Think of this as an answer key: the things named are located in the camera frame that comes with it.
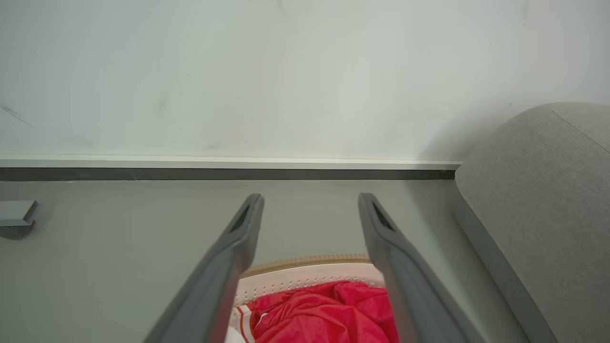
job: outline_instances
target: gray metal object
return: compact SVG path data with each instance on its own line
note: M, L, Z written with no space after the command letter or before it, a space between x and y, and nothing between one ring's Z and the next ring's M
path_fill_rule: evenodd
M145 343L223 342L239 274L252 263L264 201L250 195L156 323ZM372 194L358 200L373 264L383 273L402 342L483 339Z
M34 200L0 201L0 237L19 240L27 236L39 208Z

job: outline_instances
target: red garment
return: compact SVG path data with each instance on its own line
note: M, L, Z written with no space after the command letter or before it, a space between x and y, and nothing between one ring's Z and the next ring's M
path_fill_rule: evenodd
M361 282L264 295L238 310L248 343L398 342L386 290Z

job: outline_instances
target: gray floor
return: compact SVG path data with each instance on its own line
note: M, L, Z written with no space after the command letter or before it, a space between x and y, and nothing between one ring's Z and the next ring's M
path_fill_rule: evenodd
M255 264L366 253L357 196L374 193L489 342L520 327L455 222L452 181L0 182L38 200L0 239L0 341L139 342L245 197L266 200Z

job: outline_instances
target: dark baseboard strip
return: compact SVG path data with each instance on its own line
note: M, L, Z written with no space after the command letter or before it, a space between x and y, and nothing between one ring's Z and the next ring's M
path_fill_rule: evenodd
M0 181L448 180L454 175L454 170L0 168Z

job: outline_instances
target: gray upholstery fabric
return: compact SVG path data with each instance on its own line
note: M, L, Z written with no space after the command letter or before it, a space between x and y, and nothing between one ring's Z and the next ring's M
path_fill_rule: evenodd
M476 215L458 220L532 342L610 341L609 137L608 106L543 105L456 172Z

